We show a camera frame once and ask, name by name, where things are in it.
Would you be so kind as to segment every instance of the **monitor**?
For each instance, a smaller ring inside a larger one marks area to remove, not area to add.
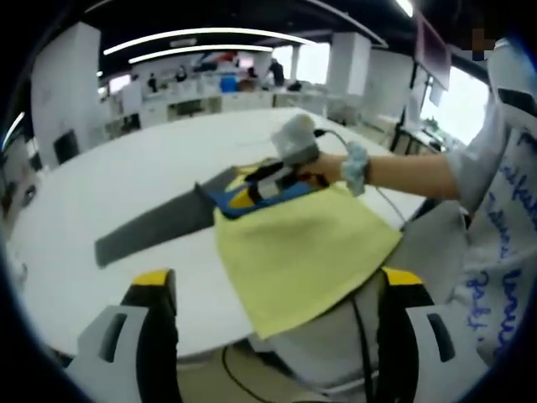
[[[442,86],[437,80],[434,80],[430,88],[429,99],[436,107],[440,106],[442,95],[444,95],[444,88],[442,88]]]
[[[416,13],[418,37],[415,60],[446,91],[450,88],[451,52],[440,35],[420,13]]]

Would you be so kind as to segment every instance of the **ceiling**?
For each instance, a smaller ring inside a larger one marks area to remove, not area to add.
[[[236,27],[266,29],[284,34],[303,36],[314,41],[330,40],[332,32],[357,30],[378,41],[355,24],[345,20],[318,3],[320,0],[203,0],[182,2],[151,0],[142,7],[134,7],[132,0],[86,0],[78,2],[77,9],[65,26],[81,20],[102,32],[102,50],[131,39],[165,31],[205,27]],[[395,0],[323,0],[373,31],[388,42],[398,53],[414,52],[415,26]],[[413,3],[436,27],[447,41],[457,43],[453,21],[459,0],[414,0]],[[170,41],[159,39],[102,55],[100,68],[105,75],[129,69],[128,59],[170,49]],[[196,44],[259,44],[262,39],[244,34],[203,34],[196,36]],[[271,46],[288,44],[272,41]],[[456,58],[454,64],[480,78],[486,77],[481,66]]]

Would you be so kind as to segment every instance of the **hand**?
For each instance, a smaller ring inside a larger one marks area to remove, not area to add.
[[[299,170],[299,175],[304,177],[323,175],[327,181],[335,183],[342,180],[341,164],[346,160],[346,155],[321,153],[315,162],[302,166]]]

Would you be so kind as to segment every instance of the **window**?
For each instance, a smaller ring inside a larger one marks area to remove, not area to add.
[[[99,92],[99,97],[103,99],[107,95],[107,88],[105,86],[100,86],[97,91]]]
[[[241,55],[238,60],[238,66],[241,69],[249,69],[253,67],[253,57],[251,55]]]
[[[284,77],[286,80],[291,78],[291,65],[293,64],[293,46],[281,46],[272,52],[278,63],[284,67]]]
[[[330,44],[303,44],[299,50],[296,79],[312,84],[326,84]]]
[[[110,86],[110,93],[115,94],[120,91],[124,86],[131,82],[131,75],[126,74],[125,76],[119,76],[112,78],[108,85]]]
[[[488,86],[477,78],[451,68],[450,89],[442,95],[437,107],[430,99],[431,87],[425,93],[421,118],[434,118],[438,126],[451,136],[469,144],[485,121]]]

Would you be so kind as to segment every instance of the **office desk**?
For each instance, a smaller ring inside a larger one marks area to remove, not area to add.
[[[250,335],[252,325],[219,259],[212,228],[146,249],[104,270],[97,267],[94,242],[191,190],[195,181],[206,181],[230,165],[275,155],[269,135],[299,112],[279,108],[223,113],[159,125],[97,147],[53,171],[21,212],[11,238],[28,266],[22,301],[44,342],[75,354],[79,334],[103,308],[120,302],[135,276],[163,267],[176,272],[179,357]],[[363,144],[370,154],[388,154],[336,123],[312,117],[318,127]],[[333,136],[325,136],[320,145],[328,152],[344,152]],[[396,191],[385,193],[406,217],[423,201]],[[397,213],[374,189],[368,188],[362,199],[390,225],[400,227]]]
[[[399,134],[395,134],[394,141],[391,145],[391,150],[395,150],[400,141],[400,134],[404,134],[408,137],[409,142],[406,144],[406,149],[404,151],[405,155],[408,155],[412,144],[419,143],[425,146],[433,154],[439,154],[446,151],[444,142],[441,141],[437,136],[428,133],[426,130],[411,130],[407,128],[400,128]],[[431,143],[436,143],[440,146],[440,149],[435,148]]]

